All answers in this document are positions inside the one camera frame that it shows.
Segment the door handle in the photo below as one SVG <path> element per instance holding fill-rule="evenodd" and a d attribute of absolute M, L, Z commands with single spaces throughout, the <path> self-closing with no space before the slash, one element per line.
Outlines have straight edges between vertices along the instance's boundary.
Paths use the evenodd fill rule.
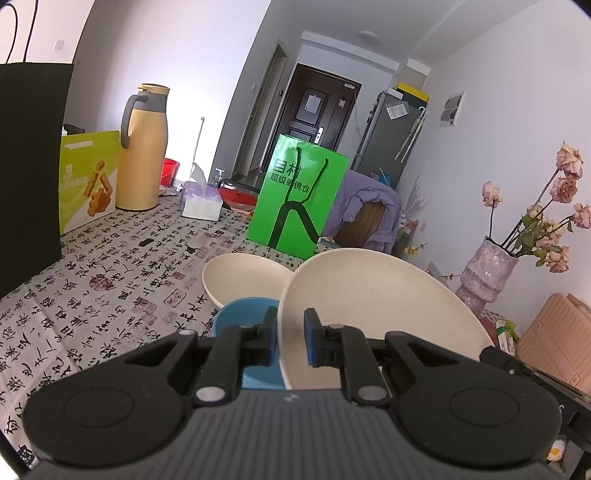
<path fill-rule="evenodd" d="M 316 134 L 316 138 L 314 139 L 314 145 L 318 145 L 318 142 L 320 141 L 320 137 L 322 137 L 322 132 L 324 132 L 324 128 L 320 127 L 318 129 L 318 133 Z"/>

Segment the dark brown door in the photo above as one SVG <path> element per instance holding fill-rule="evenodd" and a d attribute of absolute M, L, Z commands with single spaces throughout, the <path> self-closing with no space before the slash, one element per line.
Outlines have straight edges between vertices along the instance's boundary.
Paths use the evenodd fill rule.
<path fill-rule="evenodd" d="M 360 88 L 351 80 L 298 64 L 261 170 L 267 170 L 280 134 L 336 150 Z"/>

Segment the pink suitcase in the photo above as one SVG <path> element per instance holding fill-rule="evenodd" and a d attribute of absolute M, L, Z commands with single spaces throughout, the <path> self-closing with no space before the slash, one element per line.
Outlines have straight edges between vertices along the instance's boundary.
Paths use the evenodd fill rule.
<path fill-rule="evenodd" d="M 591 394 L 591 309 L 554 293 L 517 344 L 517 358 Z"/>

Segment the hanging cable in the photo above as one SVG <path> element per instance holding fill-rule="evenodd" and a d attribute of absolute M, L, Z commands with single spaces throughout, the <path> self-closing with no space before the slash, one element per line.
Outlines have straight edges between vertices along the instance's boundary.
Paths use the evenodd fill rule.
<path fill-rule="evenodd" d="M 12 46 L 10 47 L 10 51 L 8 52 L 8 57 L 6 58 L 6 63 L 10 60 L 10 55 L 12 55 L 12 51 L 14 50 L 14 44 L 17 42 L 17 32 L 18 32 L 18 13 L 17 9 L 14 7 L 13 4 L 6 4 L 7 7 L 12 8 L 14 13 L 14 36 L 12 38 Z"/>
<path fill-rule="evenodd" d="M 22 57 L 23 63 L 27 61 L 27 53 L 29 51 L 29 43 L 31 43 L 31 36 L 33 35 L 33 27 L 37 19 L 37 10 L 39 9 L 39 0 L 35 0 L 35 11 L 33 12 L 33 20 L 31 20 L 31 29 L 29 30 L 29 38 L 27 39 L 27 46 L 25 47 L 25 54 Z"/>
<path fill-rule="evenodd" d="M 357 88 L 355 88 L 350 83 L 346 83 L 345 86 L 353 90 L 353 98 L 355 99 L 355 103 L 353 104 L 353 110 L 351 111 L 351 116 L 355 120 L 355 129 L 357 130 L 357 134 L 359 135 L 359 139 L 363 138 L 363 133 L 359 127 L 359 121 L 357 120 Z"/>

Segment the door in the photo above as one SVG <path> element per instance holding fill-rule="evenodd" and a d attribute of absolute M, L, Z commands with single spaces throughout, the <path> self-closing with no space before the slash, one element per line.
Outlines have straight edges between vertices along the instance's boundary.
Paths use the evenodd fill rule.
<path fill-rule="evenodd" d="M 361 84 L 298 64 L 261 171 L 266 171 L 280 134 L 335 151 Z"/>
<path fill-rule="evenodd" d="M 421 114 L 418 109 L 409 106 L 410 111 L 407 115 L 392 120 L 388 115 L 387 106 L 396 100 L 387 94 L 380 99 L 378 109 L 374 113 L 372 129 L 366 133 L 360 157 L 353 166 L 354 170 L 367 176 L 371 173 L 379 174 L 381 168 L 385 174 L 390 175 L 393 189 L 396 188 L 408 160 L 408 154 L 400 154 L 395 160 L 396 155 Z"/>

